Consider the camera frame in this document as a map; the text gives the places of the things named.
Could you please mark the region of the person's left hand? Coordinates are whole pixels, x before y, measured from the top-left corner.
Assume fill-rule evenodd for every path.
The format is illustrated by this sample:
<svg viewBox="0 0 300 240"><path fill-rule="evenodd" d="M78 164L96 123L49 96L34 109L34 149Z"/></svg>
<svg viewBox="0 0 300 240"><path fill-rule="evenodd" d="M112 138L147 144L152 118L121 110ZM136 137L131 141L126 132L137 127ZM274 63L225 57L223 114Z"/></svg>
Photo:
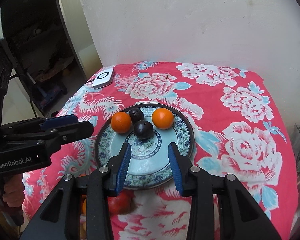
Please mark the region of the person's left hand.
<svg viewBox="0 0 300 240"><path fill-rule="evenodd" d="M17 174L5 183L4 193L0 190L0 196L9 207L21 207L25 200L24 190L23 174Z"/></svg>

